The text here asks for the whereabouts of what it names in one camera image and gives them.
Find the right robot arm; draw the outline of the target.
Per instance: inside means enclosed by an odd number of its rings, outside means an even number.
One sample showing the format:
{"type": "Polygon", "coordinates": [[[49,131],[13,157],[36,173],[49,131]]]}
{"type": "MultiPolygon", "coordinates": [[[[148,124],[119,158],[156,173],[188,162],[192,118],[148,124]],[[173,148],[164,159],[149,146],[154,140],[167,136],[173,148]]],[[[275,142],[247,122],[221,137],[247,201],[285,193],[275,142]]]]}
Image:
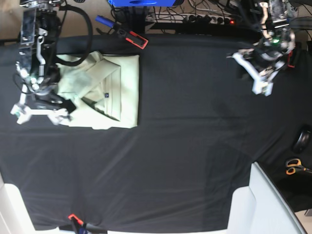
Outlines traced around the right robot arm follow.
{"type": "Polygon", "coordinates": [[[93,27],[88,14],[65,0],[22,0],[24,7],[19,40],[19,60],[16,76],[21,79],[21,95],[11,114],[17,124],[24,124],[32,116],[47,116],[54,125],[71,121],[70,114],[76,109],[71,100],[57,94],[61,80],[58,65],[75,67],[89,55],[93,41],[93,27]],[[57,44],[64,19],[57,16],[55,8],[81,15],[87,25],[86,50],[77,61],[65,61],[57,57],[57,44]]]}

